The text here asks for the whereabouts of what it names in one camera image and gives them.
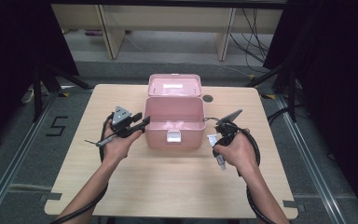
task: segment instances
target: right hand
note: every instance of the right hand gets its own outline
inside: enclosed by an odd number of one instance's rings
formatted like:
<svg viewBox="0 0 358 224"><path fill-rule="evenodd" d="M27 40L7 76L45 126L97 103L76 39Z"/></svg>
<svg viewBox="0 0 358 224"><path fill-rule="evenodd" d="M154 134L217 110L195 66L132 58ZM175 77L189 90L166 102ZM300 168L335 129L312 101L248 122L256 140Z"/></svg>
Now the right hand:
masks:
<svg viewBox="0 0 358 224"><path fill-rule="evenodd" d="M235 135L227 147L215 145L213 150L222 154L228 164L235 166L240 173L258 166L255 159L255 150L247 137L241 132Z"/></svg>

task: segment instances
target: right forearm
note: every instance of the right forearm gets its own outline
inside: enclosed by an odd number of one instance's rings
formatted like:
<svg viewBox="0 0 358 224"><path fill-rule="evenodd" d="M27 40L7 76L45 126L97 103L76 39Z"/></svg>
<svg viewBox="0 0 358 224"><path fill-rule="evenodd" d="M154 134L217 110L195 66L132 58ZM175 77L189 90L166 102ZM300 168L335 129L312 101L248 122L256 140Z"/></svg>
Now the right forearm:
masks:
<svg viewBox="0 0 358 224"><path fill-rule="evenodd" d="M260 212L275 223L289 223L282 209L273 197L258 167L240 170L248 185L253 201Z"/></svg>

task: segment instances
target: floor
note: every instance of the floor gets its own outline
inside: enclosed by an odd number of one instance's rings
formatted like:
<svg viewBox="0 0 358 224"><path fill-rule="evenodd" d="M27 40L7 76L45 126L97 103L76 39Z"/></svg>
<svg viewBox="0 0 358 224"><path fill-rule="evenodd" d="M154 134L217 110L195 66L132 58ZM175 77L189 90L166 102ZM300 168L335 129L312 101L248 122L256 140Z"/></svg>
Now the floor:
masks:
<svg viewBox="0 0 358 224"><path fill-rule="evenodd" d="M245 37L249 39L249 35L234 34L233 36L237 42L245 47L247 46ZM188 64L189 66L205 64L216 66L219 69L227 69L238 73L240 76L248 76L248 74L233 71L233 66L248 65L251 69L260 70L261 72L266 71L266 69L260 67L262 65L260 61L247 56L232 39L229 42L226 60L219 62L213 34L132 31L126 35L120 53L113 61L108 57L101 36L89 36L85 35L83 30L76 30L66 34L65 38L77 63L166 63ZM259 36L260 41L266 46L269 45L271 38L272 35ZM263 54L256 47L257 43L253 43L255 46L249 46L249 50L262 59ZM24 100L29 96L30 93L26 94ZM90 93L87 95L78 94L73 99L77 105L86 106L88 97L90 97ZM280 100L280 98L278 97L277 100L273 101L262 100L267 115L285 107L284 100ZM53 111L57 115L60 114L64 107L60 105L62 100L58 99L52 105L54 107ZM271 125L277 145L286 146L280 148L280 154L299 210L299 217L293 222L358 223L358 202L351 192L351 187L346 183L334 161L326 157L328 148L325 147L324 141L318 134L311 119L307 118L307 111L299 109L296 114L298 117L297 123L291 122L287 115L283 115ZM80 119L81 115L81 111L78 111L71 116ZM28 130L39 128L34 127L29 122L30 119L18 118L31 118L32 116L32 104L25 104L16 114L12 115L13 119L7 125L8 128L2 133L3 136L18 137L8 137L0 146L10 148L10 150L0 150L0 181L2 176L7 173L7 167L12 162L12 159L18 156L16 154L18 153L17 148L23 143L23 138L27 136ZM48 121L45 121L47 124L52 122L49 119L51 118L48 117ZM76 129L75 122L68 125L73 127L68 127L67 129ZM67 147L70 144L70 140L45 144L60 144L62 147ZM51 167L51 162L46 161L40 162L40 167L35 169L34 162L28 161L55 160L60 163L60 160L64 158L64 153L65 151L51 151L54 157L48 158L38 158L38 155L41 154L33 151L26 155L23 159L24 164L20 163L21 168L11 179L13 182L7 183L9 193L6 198L0 201L0 223L29 223L30 220L33 223L45 223L49 218L51 219L41 207L43 208L46 195L51 190L55 179L54 176L47 175L45 171L50 170L54 173L60 167ZM38 173L37 181L27 175L27 170L30 169L33 170L33 173ZM99 223L100 221L95 218L93 223ZM241 223L253 223L253 220L242 220Z"/></svg>

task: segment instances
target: gray carpet floor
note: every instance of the gray carpet floor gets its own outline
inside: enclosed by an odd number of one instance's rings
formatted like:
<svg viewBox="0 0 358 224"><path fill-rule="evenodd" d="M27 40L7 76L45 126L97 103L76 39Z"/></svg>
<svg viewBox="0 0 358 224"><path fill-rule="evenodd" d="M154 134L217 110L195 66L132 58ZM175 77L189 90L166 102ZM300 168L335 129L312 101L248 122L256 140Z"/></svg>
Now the gray carpet floor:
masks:
<svg viewBox="0 0 358 224"><path fill-rule="evenodd" d="M261 76L246 66L228 66L173 63L76 63L80 79L91 85L99 83L147 84L148 78L156 73L198 74L204 86L243 86L250 81L247 76ZM73 85L59 78L62 85ZM260 94L272 93L273 78L257 89ZM49 223L54 217L44 212L46 196L60 171L67 149L71 144L76 127L91 96L90 91L74 88L67 97L57 97L34 140L11 187L0 205L0 223ZM266 116L279 110L276 100L261 99ZM22 139L32 125L33 103L26 104L11 115L11 120L1 132L0 178L19 148ZM304 108L298 108L297 125L321 169L324 179L332 190L343 216L348 223L358 223L358 201L347 184L336 163L326 157L328 148L313 125ZM59 130L50 126L57 116L56 125L65 126L61 136L48 136ZM310 174L298 152L287 125L280 116L274 120L271 130L279 150L290 188L299 209L298 218L292 223L331 223L324 204L310 178ZM98 223L95 217L92 223ZM255 223L243 220L242 223Z"/></svg>

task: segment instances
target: human hand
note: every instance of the human hand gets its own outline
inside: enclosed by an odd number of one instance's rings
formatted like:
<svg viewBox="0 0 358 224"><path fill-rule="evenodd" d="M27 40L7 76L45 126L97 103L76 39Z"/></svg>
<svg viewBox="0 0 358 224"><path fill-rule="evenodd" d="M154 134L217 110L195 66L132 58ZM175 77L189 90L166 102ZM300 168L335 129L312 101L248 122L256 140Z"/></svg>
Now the human hand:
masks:
<svg viewBox="0 0 358 224"><path fill-rule="evenodd" d="M105 126L105 133L104 137L113 134L113 131L111 129L112 120L110 119ZM104 150L104 161L111 161L111 162L117 162L119 163L124 158L127 157L127 154L130 150L131 144L141 136L142 131L138 130L132 135L126 137L126 138L120 138L120 137L114 137L112 141L108 142L103 150Z"/></svg>
<svg viewBox="0 0 358 224"><path fill-rule="evenodd" d="M240 173L258 167L255 150L245 134L241 132L235 135L230 145L226 147L215 145L213 150L222 154L228 164L235 166Z"/></svg>

